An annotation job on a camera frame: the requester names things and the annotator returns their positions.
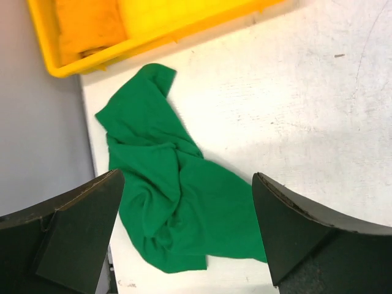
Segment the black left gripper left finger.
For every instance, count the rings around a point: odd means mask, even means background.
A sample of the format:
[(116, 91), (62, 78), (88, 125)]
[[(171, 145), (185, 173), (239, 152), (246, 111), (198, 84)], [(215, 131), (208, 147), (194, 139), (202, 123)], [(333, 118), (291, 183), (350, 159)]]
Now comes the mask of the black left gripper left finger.
[(1, 293), (94, 293), (123, 189), (112, 170), (1, 216)]

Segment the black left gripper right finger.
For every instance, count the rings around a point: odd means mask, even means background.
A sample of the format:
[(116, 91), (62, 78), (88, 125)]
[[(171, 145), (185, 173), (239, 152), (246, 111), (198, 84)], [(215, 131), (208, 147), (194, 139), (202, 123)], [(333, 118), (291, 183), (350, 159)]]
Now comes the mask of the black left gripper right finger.
[(256, 173), (252, 194), (281, 293), (390, 293), (391, 228), (357, 219)]

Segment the green t-shirt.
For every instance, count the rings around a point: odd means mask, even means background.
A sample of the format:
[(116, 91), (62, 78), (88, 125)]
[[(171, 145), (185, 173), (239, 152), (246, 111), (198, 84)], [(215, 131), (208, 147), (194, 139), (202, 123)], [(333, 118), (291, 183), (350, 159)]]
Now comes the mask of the green t-shirt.
[(209, 255), (266, 262), (251, 185), (203, 157), (167, 101), (175, 76), (145, 65), (96, 114), (125, 178), (122, 224), (165, 273), (205, 270)]

